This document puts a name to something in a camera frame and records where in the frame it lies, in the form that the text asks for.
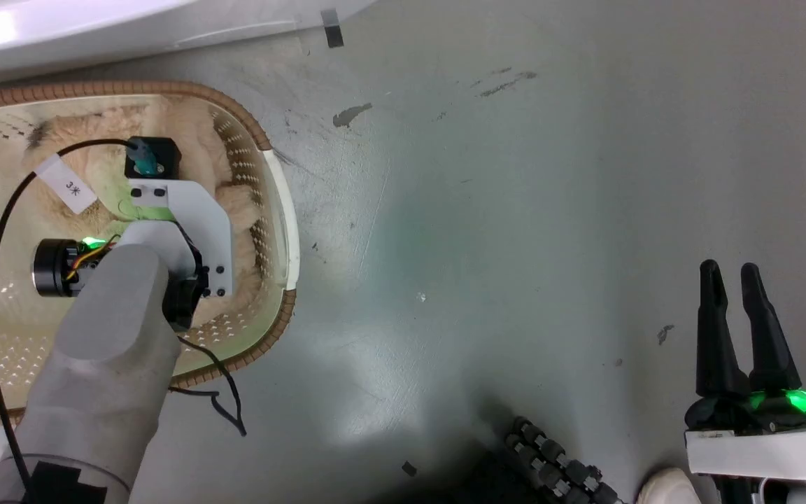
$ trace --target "black cable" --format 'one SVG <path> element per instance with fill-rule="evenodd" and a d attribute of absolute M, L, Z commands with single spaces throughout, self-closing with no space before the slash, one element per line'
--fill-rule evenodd
<path fill-rule="evenodd" d="M 81 149 L 83 147 L 89 146 L 103 146 L 103 144 L 116 144 L 116 146 L 125 146 L 130 149 L 135 149 L 134 144 L 129 143 L 125 140 L 117 140 L 117 139 L 100 139 L 100 140 L 87 140 L 87 141 L 80 141 L 80 143 L 75 143 L 72 146 L 64 147 L 58 151 L 58 156 L 65 156 L 65 154 L 72 153 L 77 149 Z M 14 210 L 14 205 L 17 204 L 17 200 L 23 191 L 29 186 L 29 183 L 36 178 L 36 172 L 32 171 L 27 174 L 27 176 L 20 182 L 16 189 L 14 189 L 14 193 L 8 199 L 8 203 L 6 204 L 6 208 L 2 211 L 2 217 L 0 217 L 0 248 L 2 248 L 2 238 L 4 233 L 6 232 L 6 226 L 8 224 L 8 218 L 12 214 Z M 0 383 L 0 421 L 2 421 L 2 428 L 3 431 L 6 432 L 6 439 L 8 440 L 8 448 L 12 453 L 12 457 L 14 459 L 14 465 L 17 466 L 17 472 L 20 475 L 20 481 L 23 483 L 24 491 L 26 491 L 26 502 L 28 504 L 32 504 L 36 502 L 34 500 L 34 494 L 31 487 L 31 480 L 29 479 L 29 471 L 27 470 L 27 463 L 23 459 L 22 453 L 20 453 L 20 447 L 17 444 L 17 437 L 14 436 L 14 428 L 12 424 L 10 424 L 10 418 L 8 417 L 8 407 L 6 406 L 6 399 L 2 393 L 2 384 Z"/>
<path fill-rule="evenodd" d="M 210 357 L 211 361 L 213 361 L 214 366 L 216 366 L 217 370 L 220 371 L 220 374 L 226 377 L 226 381 L 229 383 L 229 388 L 232 390 L 232 398 L 236 402 L 236 416 L 233 417 L 231 414 L 229 414 L 228 411 L 226 411 L 225 408 L 223 408 L 222 405 L 220 405 L 219 402 L 217 402 L 217 398 L 218 396 L 220 396 L 220 393 L 217 391 L 187 390 L 185 388 L 178 388 L 176 386 L 170 386 L 169 390 L 171 392 L 184 393 L 187 396 L 207 396 L 207 398 L 211 399 L 211 404 L 213 405 L 213 408 L 217 410 L 217 413 L 220 414 L 221 417 L 228 420 L 230 424 L 234 425 L 234 427 L 237 428 L 238 433 L 241 434 L 242 437 L 247 436 L 247 430 L 246 428 L 244 428 L 244 421 L 242 421 L 241 419 L 241 399 L 238 396 L 238 388 L 236 387 L 236 385 L 234 385 L 234 379 L 232 375 L 230 375 L 229 371 L 226 369 L 226 366 L 224 366 L 223 363 L 220 362 L 220 359 L 217 358 L 217 356 L 215 356 L 212 351 L 202 346 L 193 344 L 193 342 L 186 340 L 180 335 L 176 335 L 176 337 L 179 338 L 179 342 L 181 342 L 181 344 L 187 345 L 188 347 L 198 350 L 203 354 L 206 354 L 208 357 Z"/>

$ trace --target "gray table surface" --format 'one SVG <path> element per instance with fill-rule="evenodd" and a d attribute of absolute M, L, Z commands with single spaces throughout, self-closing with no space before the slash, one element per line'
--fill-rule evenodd
<path fill-rule="evenodd" d="M 169 396 L 134 504 L 399 494 L 512 414 L 632 500 L 685 465 L 710 256 L 741 364 L 752 260 L 806 385 L 806 2 L 384 0 L 342 29 L 61 76 L 233 96 L 301 227 L 294 319 L 236 373 L 250 435 Z"/>

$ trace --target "cable label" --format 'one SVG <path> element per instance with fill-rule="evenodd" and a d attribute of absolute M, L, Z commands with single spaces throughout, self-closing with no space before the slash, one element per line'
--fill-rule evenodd
<path fill-rule="evenodd" d="M 52 154 L 35 169 L 36 175 L 55 191 L 74 214 L 80 214 L 95 203 L 98 197 L 80 176 L 67 166 L 61 156 Z"/>

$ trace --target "plastic basket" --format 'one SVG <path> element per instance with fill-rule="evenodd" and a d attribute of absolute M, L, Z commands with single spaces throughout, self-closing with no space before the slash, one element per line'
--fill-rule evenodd
<path fill-rule="evenodd" d="M 260 125 L 233 99 L 194 83 L 90 82 L 0 90 L 0 214 L 20 180 L 17 170 L 6 168 L 20 162 L 36 125 L 57 116 L 82 116 L 113 106 L 143 105 L 158 96 L 208 103 L 214 129 L 226 146 L 234 184 L 252 186 L 263 210 L 264 217 L 250 230 L 263 278 L 256 300 L 242 313 L 225 314 L 185 334 L 195 344 L 217 354 L 228 370 L 237 370 L 262 356 L 285 331 L 297 297 L 300 245 L 294 205 L 281 163 Z M 18 204 L 15 214 L 32 219 L 32 215 L 20 211 L 24 203 Z M 33 248 L 45 237 L 29 228 L 11 221 L 3 240 L 10 259 L 0 256 L 0 380 L 14 421 L 20 420 L 29 386 L 71 302 L 35 294 L 29 264 Z M 183 349 L 173 385 L 189 387 L 218 376 L 207 357 Z"/>

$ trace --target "beige fur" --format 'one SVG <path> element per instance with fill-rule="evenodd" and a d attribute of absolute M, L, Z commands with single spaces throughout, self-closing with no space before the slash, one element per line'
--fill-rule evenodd
<path fill-rule="evenodd" d="M 226 210 L 232 221 L 236 293 L 201 300 L 193 325 L 200 326 L 221 313 L 240 312 L 260 290 L 257 251 L 250 228 L 260 219 L 253 189 L 228 185 L 232 181 L 226 148 L 215 133 L 206 102 L 198 99 L 156 99 L 147 106 L 110 108 L 99 115 L 55 118 L 38 128 L 27 148 L 23 169 L 33 170 L 63 147 L 92 138 L 128 138 L 132 135 L 172 138 L 182 160 L 179 178 L 201 184 Z M 73 214 L 45 184 L 31 184 L 27 193 L 43 221 L 57 236 L 81 239 L 109 237 L 128 221 L 151 218 L 146 209 L 132 205 L 121 146 L 94 146 L 68 154 L 64 161 L 95 192 L 99 201 L 79 215 Z"/>

